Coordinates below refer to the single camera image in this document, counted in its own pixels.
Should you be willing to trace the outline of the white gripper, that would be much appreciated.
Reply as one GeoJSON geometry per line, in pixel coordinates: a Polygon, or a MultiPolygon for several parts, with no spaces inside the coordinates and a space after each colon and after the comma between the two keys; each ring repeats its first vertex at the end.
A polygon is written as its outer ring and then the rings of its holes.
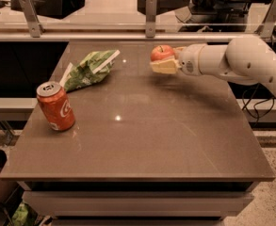
{"type": "Polygon", "coordinates": [[[150,63],[151,68],[154,73],[176,74],[180,69],[185,75],[200,76],[202,74],[199,67],[200,55],[205,46],[205,43],[199,43],[174,47],[173,51],[178,60],[170,58],[153,61],[150,63]]]}

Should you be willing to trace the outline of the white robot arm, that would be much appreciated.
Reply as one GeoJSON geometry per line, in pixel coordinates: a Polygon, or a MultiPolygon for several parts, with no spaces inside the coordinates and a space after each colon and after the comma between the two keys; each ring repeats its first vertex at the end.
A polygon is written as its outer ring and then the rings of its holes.
{"type": "Polygon", "coordinates": [[[227,45],[191,44],[172,48],[157,46],[150,66],[155,73],[212,75],[240,84],[262,84],[276,97],[276,54],[257,37],[237,37],[227,45]]]}

